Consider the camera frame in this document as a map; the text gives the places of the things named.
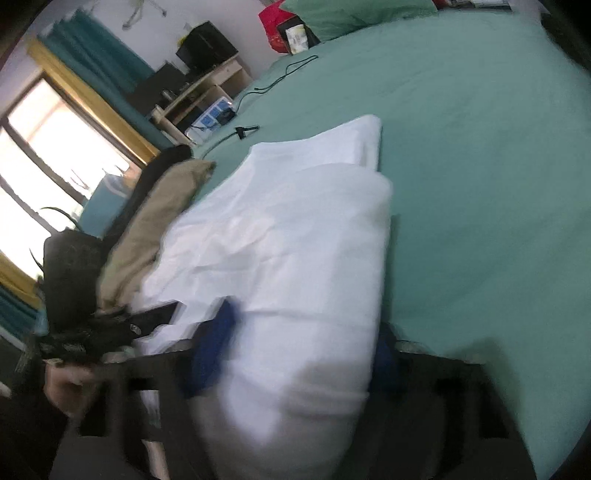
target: black cable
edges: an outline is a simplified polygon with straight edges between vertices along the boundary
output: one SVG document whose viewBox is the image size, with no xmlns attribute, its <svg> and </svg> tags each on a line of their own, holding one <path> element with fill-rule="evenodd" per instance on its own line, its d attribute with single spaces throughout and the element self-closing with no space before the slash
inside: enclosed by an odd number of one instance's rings
<svg viewBox="0 0 591 480">
<path fill-rule="evenodd" d="M 271 90 L 275 85 L 277 85 L 280 81 L 284 80 L 285 78 L 287 78 L 289 75 L 291 75 L 294 72 L 297 72 L 300 68 L 308 65 L 311 61 L 315 60 L 318 58 L 318 55 L 312 55 L 310 57 L 307 57 L 306 59 L 302 59 L 300 61 L 295 61 L 294 63 L 290 63 L 287 67 L 285 67 L 285 73 L 280 76 L 277 80 L 275 80 L 272 84 L 266 86 L 266 87 L 255 87 L 254 90 L 250 91 L 250 92 L 246 92 L 244 95 L 242 95 L 242 98 L 240 98 L 238 105 L 236 106 L 236 113 L 238 113 L 238 110 L 240 110 L 240 105 L 242 104 L 242 101 L 248 96 L 248 95 L 264 95 L 265 93 L 267 93 L 269 90 Z M 292 71 L 289 72 L 289 68 L 294 66 L 294 65 L 299 65 L 297 68 L 293 69 Z"/>
<path fill-rule="evenodd" d="M 266 87 L 255 87 L 252 91 L 246 92 L 244 95 L 242 95 L 242 98 L 240 98 L 240 100 L 236 106 L 236 109 L 234 111 L 236 113 L 238 113 L 238 110 L 240 109 L 240 105 L 242 104 L 242 101 L 248 95 L 254 95 L 254 94 L 264 95 L 269 90 L 271 90 L 275 85 L 277 85 L 279 82 L 281 82 L 282 80 L 287 78 L 289 75 L 291 75 L 294 72 L 297 72 L 300 68 L 308 65 L 311 61 L 316 60 L 317 58 L 319 58 L 318 55 L 311 55 L 310 57 L 307 57 L 305 59 L 290 63 L 287 67 L 285 67 L 285 73 L 283 75 L 281 75 L 277 80 L 275 80 L 272 84 L 267 85 Z M 290 71 L 290 67 L 293 67 L 294 65 L 298 65 L 298 66 L 295 69 L 293 69 L 292 71 Z M 259 130 L 259 128 L 260 127 L 258 125 L 253 125 L 252 127 L 236 127 L 235 131 L 233 131 L 231 134 L 226 135 L 225 137 L 223 137 L 220 140 L 218 140 L 217 142 L 215 142 L 211 147 L 209 147 L 205 151 L 205 153 L 203 155 L 201 155 L 201 158 L 205 159 L 207 154 L 210 153 L 214 148 L 220 146 L 222 143 L 224 143 L 229 138 L 232 138 L 234 135 L 238 135 L 238 137 L 240 137 L 240 140 L 243 140 L 246 137 L 246 135 L 245 135 L 246 132 L 256 131 L 256 130 Z"/>
<path fill-rule="evenodd" d="M 201 159 L 204 160 L 205 157 L 207 156 L 207 154 L 211 152 L 211 150 L 213 150 L 214 148 L 220 146 L 228 138 L 232 138 L 234 135 L 238 135 L 238 137 L 240 138 L 240 140 L 243 140 L 246 137 L 246 135 L 245 135 L 246 132 L 256 132 L 257 130 L 259 130 L 259 128 L 260 127 L 258 125 L 253 125 L 251 127 L 236 127 L 231 134 L 226 135 L 225 137 L 223 137 L 220 140 L 218 140 L 217 142 L 215 142 L 211 147 L 209 147 L 205 151 L 205 153 L 203 155 L 201 155 Z"/>
</svg>

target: black speaker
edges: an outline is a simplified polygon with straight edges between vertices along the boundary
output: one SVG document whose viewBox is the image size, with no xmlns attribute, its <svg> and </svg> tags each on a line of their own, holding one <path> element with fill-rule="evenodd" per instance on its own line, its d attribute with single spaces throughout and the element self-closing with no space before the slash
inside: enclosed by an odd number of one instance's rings
<svg viewBox="0 0 591 480">
<path fill-rule="evenodd" d="M 236 47 L 211 22 L 205 22 L 191 30 L 177 57 L 189 67 L 192 76 L 200 77 L 237 53 Z"/>
</svg>

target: window pane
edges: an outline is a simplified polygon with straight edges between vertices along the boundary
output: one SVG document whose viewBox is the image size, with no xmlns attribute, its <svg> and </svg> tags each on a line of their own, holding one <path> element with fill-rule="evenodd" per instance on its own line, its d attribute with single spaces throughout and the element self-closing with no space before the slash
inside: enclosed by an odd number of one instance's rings
<svg viewBox="0 0 591 480">
<path fill-rule="evenodd" d="M 31 114 L 38 103 L 44 115 Z M 129 176 L 139 175 L 139 167 L 85 123 L 44 80 L 13 110 L 9 120 L 37 155 L 86 198 L 105 173 L 121 175 L 130 168 Z"/>
<path fill-rule="evenodd" d="M 63 215 L 42 207 L 58 207 L 74 217 L 80 215 L 82 207 L 53 183 L 30 159 L 17 147 L 9 135 L 0 132 L 0 175 L 8 182 L 14 192 L 33 210 L 46 218 L 51 226 L 58 230 L 72 227 Z"/>
<path fill-rule="evenodd" d="M 33 261 L 43 264 L 43 242 L 49 232 L 32 219 L 8 193 L 0 189 L 0 251 L 27 275 L 37 278 L 41 270 Z"/>
<path fill-rule="evenodd" d="M 37 83 L 20 101 L 8 116 L 11 125 L 29 141 L 46 117 L 56 109 L 62 100 L 56 91 L 45 81 Z"/>
</svg>

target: teal curtain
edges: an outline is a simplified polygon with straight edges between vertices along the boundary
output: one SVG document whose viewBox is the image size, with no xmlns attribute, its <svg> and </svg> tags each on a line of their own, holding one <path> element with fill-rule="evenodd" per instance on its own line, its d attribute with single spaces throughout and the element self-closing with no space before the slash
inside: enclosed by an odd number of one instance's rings
<svg viewBox="0 0 591 480">
<path fill-rule="evenodd" d="M 32 331 L 36 318 L 34 308 L 0 285 L 0 326 L 4 330 L 23 342 Z"/>
<path fill-rule="evenodd" d="M 153 69 L 104 26 L 77 10 L 39 40 L 153 146 L 160 150 L 171 146 L 162 132 L 125 99 L 154 73 Z"/>
</svg>

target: green pillow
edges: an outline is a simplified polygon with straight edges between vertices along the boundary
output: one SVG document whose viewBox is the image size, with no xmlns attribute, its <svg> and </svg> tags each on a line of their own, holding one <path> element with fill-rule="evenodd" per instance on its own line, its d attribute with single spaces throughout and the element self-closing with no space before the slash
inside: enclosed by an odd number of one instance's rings
<svg viewBox="0 0 591 480">
<path fill-rule="evenodd" d="M 320 41 L 397 18 L 437 12 L 431 0 L 285 0 L 280 8 L 298 15 Z"/>
</svg>

